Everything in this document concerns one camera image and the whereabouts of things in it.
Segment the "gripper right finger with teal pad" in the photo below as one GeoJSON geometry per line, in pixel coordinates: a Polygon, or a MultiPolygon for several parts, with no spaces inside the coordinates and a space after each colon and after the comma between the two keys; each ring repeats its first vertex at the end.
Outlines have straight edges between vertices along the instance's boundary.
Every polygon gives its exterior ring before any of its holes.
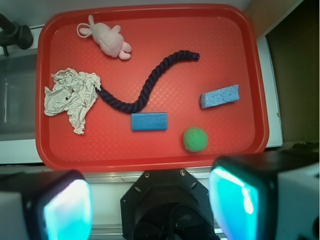
{"type": "Polygon", "coordinates": [[[218,157],[209,202],[229,240],[317,240],[320,156],[305,150],[218,157]]]}

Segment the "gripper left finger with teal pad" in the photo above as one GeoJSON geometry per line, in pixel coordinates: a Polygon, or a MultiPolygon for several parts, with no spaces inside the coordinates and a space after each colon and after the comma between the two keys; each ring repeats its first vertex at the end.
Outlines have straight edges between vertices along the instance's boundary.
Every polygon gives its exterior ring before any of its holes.
{"type": "Polygon", "coordinates": [[[93,194],[77,170],[0,175],[2,240],[87,240],[93,194]]]}

